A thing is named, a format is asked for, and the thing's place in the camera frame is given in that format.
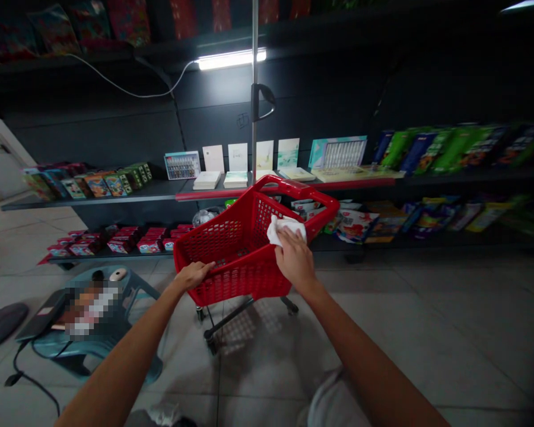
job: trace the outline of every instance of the white cloth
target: white cloth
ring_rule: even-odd
[[[288,227],[292,232],[299,230],[303,239],[307,241],[307,231],[304,229],[304,224],[302,222],[298,222],[296,219],[289,218],[288,216],[278,218],[276,215],[271,215],[271,224],[269,224],[269,228],[267,229],[269,243],[282,246],[281,240],[279,240],[279,236],[277,236],[277,230],[282,230],[283,227]]]

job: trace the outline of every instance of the fluorescent light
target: fluorescent light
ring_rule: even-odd
[[[257,51],[257,62],[267,58],[267,50],[262,47]],[[220,55],[201,56],[196,60],[200,70],[225,68],[235,65],[245,65],[253,62],[253,52],[241,50],[239,52],[222,53]]]

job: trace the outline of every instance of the hand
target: hand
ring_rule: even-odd
[[[283,230],[277,231],[277,235],[282,244],[282,248],[275,247],[279,270],[304,297],[321,286],[314,274],[313,253],[299,230],[295,234],[284,227]]]
[[[195,288],[206,277],[209,271],[214,268],[215,262],[204,264],[203,262],[192,263],[182,269],[180,273],[176,275],[172,283],[171,288],[178,289],[182,292]]]

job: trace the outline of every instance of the card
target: card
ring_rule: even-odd
[[[229,144],[227,152],[230,160],[230,171],[247,172],[247,144]]]
[[[221,145],[202,147],[202,152],[204,153],[206,171],[225,172],[224,150]]]
[[[277,153],[277,169],[297,167],[298,138],[280,139]]]
[[[273,169],[273,141],[257,142],[256,170]]]

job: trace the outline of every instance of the computer mouse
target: computer mouse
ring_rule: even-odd
[[[116,269],[109,277],[109,282],[119,282],[126,277],[126,269]]]

